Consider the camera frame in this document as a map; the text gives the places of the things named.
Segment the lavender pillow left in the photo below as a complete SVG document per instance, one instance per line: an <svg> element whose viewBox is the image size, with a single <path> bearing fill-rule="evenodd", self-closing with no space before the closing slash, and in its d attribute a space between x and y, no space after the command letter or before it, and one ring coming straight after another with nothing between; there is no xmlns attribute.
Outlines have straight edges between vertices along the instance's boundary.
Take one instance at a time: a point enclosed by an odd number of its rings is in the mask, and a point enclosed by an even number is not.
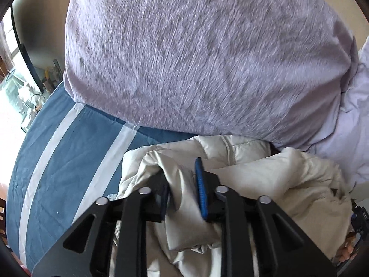
<svg viewBox="0 0 369 277"><path fill-rule="evenodd" d="M356 42L324 0L70 0L66 91L124 121L303 148L335 129Z"/></svg>

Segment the cluttered glass side table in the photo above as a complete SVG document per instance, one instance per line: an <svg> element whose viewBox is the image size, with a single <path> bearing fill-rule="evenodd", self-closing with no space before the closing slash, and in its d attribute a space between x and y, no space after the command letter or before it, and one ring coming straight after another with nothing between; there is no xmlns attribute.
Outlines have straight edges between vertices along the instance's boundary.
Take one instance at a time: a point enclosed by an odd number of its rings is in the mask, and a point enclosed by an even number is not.
<svg viewBox="0 0 369 277"><path fill-rule="evenodd" d="M27 133L41 111L46 100L62 81L62 70L57 59L53 59L53 65L45 70L42 85L44 93L37 91L24 79L16 68L10 70L1 83L1 98L17 112L17 120L20 129Z"/></svg>

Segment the black flat monitor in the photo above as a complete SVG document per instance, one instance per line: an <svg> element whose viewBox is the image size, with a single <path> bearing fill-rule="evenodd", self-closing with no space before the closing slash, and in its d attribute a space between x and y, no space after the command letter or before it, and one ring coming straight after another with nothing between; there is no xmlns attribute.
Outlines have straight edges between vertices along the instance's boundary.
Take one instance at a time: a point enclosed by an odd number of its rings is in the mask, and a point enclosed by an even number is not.
<svg viewBox="0 0 369 277"><path fill-rule="evenodd" d="M26 81L29 83L30 86L32 86L38 92L44 93L45 88L35 70L35 67L33 66L33 63L27 53L27 49L24 43L22 43L19 39L18 32L16 29L16 22L14 18L13 5L10 6L10 10L11 10L11 21L12 21L12 28L14 31L14 36L16 38L16 42L17 42L19 53L21 55L21 59L23 60L21 64L21 74L25 77Z"/></svg>

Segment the lavender duvet right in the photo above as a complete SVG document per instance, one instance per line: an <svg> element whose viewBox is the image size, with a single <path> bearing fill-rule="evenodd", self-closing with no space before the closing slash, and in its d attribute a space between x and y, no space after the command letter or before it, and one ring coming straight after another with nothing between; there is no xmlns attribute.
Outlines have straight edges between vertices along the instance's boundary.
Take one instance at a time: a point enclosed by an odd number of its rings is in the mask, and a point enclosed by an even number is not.
<svg viewBox="0 0 369 277"><path fill-rule="evenodd" d="M368 42L359 50L357 73L342 94L336 127L308 152L340 165L356 199L368 198Z"/></svg>

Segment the blue white striped bedsheet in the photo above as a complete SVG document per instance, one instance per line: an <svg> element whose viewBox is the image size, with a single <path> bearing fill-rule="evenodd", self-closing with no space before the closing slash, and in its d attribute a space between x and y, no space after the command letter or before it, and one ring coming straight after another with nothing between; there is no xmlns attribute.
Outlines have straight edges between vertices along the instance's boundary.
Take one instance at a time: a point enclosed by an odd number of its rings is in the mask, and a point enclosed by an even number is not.
<svg viewBox="0 0 369 277"><path fill-rule="evenodd" d="M11 249L33 269L98 197L118 192L125 152L189 137L127 123L74 102L58 86L26 133L12 171L6 203Z"/></svg>

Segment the beige puffer jacket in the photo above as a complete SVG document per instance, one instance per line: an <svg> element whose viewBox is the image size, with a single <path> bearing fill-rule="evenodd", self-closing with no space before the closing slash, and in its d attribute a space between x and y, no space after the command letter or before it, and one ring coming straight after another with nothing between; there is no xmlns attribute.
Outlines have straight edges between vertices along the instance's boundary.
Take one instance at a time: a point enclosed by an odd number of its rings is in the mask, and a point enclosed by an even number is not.
<svg viewBox="0 0 369 277"><path fill-rule="evenodd" d="M242 136L123 156L115 275L336 276L350 225L339 166Z"/></svg>

